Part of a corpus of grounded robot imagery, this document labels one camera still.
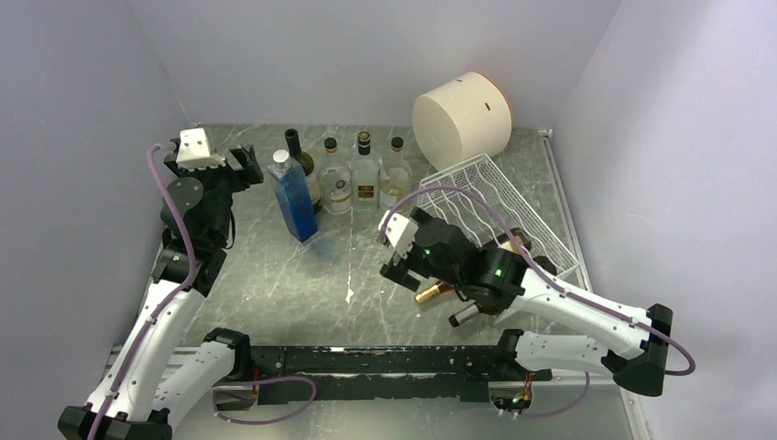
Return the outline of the blue plastic tray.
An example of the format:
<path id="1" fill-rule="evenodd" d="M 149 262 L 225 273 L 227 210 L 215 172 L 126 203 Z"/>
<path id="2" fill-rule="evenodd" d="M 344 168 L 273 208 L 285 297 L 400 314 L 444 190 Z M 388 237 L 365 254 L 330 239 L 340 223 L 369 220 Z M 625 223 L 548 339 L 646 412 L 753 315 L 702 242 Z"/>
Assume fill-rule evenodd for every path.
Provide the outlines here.
<path id="1" fill-rule="evenodd" d="M 289 232 L 301 243 L 307 241 L 318 226 L 303 167 L 287 150 L 278 149 L 272 155 L 268 172 Z"/>

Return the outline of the green wine bottle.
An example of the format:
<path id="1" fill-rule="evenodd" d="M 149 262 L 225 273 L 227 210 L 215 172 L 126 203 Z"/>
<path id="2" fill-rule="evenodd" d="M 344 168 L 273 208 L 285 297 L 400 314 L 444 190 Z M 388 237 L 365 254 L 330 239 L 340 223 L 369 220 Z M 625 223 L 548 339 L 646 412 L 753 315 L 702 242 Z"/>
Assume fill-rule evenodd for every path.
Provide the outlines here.
<path id="1" fill-rule="evenodd" d="M 322 192 L 315 170 L 313 157 L 305 152 L 300 143 L 299 132 L 295 128 L 288 128 L 284 132 L 285 141 L 290 155 L 300 163 L 305 174 L 305 181 L 312 201 L 312 209 L 318 214 L 322 208 Z"/>

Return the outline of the clear flask bottle black cap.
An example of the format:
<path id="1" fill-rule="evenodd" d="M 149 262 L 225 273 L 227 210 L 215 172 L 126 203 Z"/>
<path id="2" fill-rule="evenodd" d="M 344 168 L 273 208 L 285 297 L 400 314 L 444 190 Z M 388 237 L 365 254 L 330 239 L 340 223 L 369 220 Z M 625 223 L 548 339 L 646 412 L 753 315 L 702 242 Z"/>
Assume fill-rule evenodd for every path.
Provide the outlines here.
<path id="1" fill-rule="evenodd" d="M 391 151 L 383 160 L 379 172 L 378 202 L 388 210 L 404 198 L 411 187 L 411 167 L 404 155 L 404 139 L 393 137 Z"/>

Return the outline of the dark bottle black cap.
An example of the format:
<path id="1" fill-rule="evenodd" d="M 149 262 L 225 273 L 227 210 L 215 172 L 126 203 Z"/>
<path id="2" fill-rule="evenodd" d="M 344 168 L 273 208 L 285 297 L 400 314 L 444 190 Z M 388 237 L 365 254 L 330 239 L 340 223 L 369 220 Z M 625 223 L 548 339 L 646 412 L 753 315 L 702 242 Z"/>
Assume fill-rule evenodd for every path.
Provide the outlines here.
<path id="1" fill-rule="evenodd" d="M 371 212 L 378 206 L 380 158 L 372 148 L 371 135 L 361 131 L 356 136 L 356 151 L 350 160 L 353 207 L 357 212 Z"/>

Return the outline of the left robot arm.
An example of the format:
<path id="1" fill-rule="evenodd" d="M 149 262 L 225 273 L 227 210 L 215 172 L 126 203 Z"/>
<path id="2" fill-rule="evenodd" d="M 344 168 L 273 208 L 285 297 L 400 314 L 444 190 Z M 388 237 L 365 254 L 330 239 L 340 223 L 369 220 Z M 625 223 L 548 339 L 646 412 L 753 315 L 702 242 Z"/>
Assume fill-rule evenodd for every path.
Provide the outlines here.
<path id="1" fill-rule="evenodd" d="M 163 151 L 174 178 L 159 185 L 164 228 L 145 300 L 98 387 L 61 413 L 57 426 L 68 439 L 169 439 L 214 385 L 258 376 L 248 335 L 225 328 L 208 333 L 192 360 L 165 375 L 234 242 L 233 196 L 264 176 L 250 145 L 200 158 L 193 142 L 176 138 Z"/>

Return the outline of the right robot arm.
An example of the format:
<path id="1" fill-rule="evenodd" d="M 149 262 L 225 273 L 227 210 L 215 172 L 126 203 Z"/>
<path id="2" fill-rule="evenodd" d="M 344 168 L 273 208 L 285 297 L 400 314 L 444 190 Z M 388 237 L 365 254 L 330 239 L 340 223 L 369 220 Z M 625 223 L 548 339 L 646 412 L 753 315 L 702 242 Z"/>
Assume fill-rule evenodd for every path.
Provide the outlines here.
<path id="1" fill-rule="evenodd" d="M 523 372 L 566 369 L 595 373 L 621 388 L 649 397 L 662 395 L 673 312 L 610 301 L 526 262 L 509 247 L 480 247 L 462 230 L 416 210 L 411 217 L 385 213 L 381 242 L 394 254 L 381 275 L 415 291 L 420 278 L 434 278 L 469 304 L 449 319 L 458 326 L 480 314 L 500 319 L 516 312 L 544 316 L 574 335 L 539 335 L 506 330 L 494 356 L 497 373 L 517 379 Z"/>

